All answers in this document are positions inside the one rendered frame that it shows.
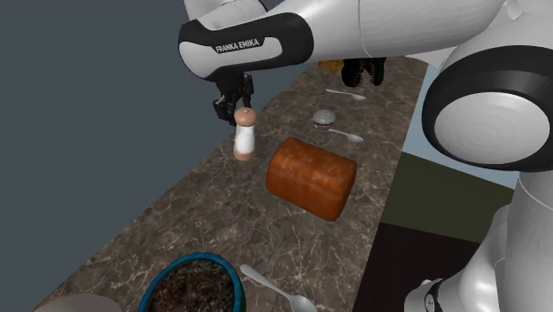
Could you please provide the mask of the white and tan salt shaker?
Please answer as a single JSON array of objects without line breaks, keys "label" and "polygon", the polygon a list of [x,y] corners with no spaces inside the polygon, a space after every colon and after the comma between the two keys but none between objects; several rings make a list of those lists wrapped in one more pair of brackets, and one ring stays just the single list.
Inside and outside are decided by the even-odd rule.
[{"label": "white and tan salt shaker", "polygon": [[256,112],[250,107],[242,107],[234,113],[236,126],[233,153],[237,160],[248,161],[254,152],[254,127]]}]

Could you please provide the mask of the white frosted cupcake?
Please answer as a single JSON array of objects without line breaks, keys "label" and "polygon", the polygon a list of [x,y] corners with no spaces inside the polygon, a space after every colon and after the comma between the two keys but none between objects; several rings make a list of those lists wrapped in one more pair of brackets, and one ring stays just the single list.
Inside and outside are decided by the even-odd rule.
[{"label": "white frosted cupcake", "polygon": [[313,114],[312,120],[317,129],[327,131],[335,123],[336,114],[327,109],[318,110]]}]

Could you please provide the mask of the orange object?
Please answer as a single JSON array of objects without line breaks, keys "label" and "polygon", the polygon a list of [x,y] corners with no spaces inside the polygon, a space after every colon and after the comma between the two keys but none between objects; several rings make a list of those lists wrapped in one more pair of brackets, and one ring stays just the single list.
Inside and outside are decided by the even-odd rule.
[{"label": "orange object", "polygon": [[331,74],[336,74],[344,66],[344,61],[341,60],[341,59],[339,59],[339,60],[319,61],[317,63],[317,65],[320,68],[327,70]]}]

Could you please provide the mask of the brown bread loaf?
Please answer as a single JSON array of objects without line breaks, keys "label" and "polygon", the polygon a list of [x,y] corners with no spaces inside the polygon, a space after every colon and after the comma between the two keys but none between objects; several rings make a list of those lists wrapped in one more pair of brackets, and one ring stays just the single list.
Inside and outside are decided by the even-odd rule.
[{"label": "brown bread loaf", "polygon": [[325,221],[341,215],[356,177],[357,163],[288,137],[273,154],[268,191]]}]

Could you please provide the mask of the black furry object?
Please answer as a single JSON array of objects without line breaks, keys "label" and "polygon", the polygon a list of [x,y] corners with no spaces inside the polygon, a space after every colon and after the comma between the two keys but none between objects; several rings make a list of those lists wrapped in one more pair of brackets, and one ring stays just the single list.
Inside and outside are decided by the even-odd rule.
[{"label": "black furry object", "polygon": [[384,80],[386,58],[350,58],[344,60],[341,69],[342,82],[350,88],[356,88],[362,82],[362,74],[370,75],[370,83],[378,86]]}]

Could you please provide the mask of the blue pot with soil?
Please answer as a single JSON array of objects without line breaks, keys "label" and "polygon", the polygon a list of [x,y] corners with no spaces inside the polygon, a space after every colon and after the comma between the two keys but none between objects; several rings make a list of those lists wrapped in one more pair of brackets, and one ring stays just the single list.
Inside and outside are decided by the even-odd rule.
[{"label": "blue pot with soil", "polygon": [[190,253],[152,280],[137,312],[246,312],[245,291],[224,258]]}]

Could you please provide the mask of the large silver spoon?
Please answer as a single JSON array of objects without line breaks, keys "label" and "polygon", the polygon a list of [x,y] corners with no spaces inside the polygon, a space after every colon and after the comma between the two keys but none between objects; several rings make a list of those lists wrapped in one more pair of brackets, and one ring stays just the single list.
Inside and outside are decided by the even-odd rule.
[{"label": "large silver spoon", "polygon": [[315,305],[306,297],[301,295],[291,295],[284,292],[252,267],[242,264],[239,269],[244,275],[250,277],[253,281],[284,296],[289,301],[292,312],[317,312]]}]

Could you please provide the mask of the dark robot stand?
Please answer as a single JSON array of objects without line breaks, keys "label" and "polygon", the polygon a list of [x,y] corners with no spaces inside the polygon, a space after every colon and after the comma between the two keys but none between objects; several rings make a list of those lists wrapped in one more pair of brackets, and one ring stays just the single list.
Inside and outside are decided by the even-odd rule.
[{"label": "dark robot stand", "polygon": [[403,312],[410,291],[425,279],[451,277],[477,243],[382,222],[352,312]]}]

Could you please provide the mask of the grey round object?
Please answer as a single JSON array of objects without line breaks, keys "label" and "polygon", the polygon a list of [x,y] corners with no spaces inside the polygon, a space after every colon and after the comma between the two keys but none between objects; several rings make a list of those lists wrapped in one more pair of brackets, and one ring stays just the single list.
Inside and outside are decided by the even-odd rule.
[{"label": "grey round object", "polygon": [[122,312],[112,299],[90,293],[72,294],[49,302],[35,312]]}]

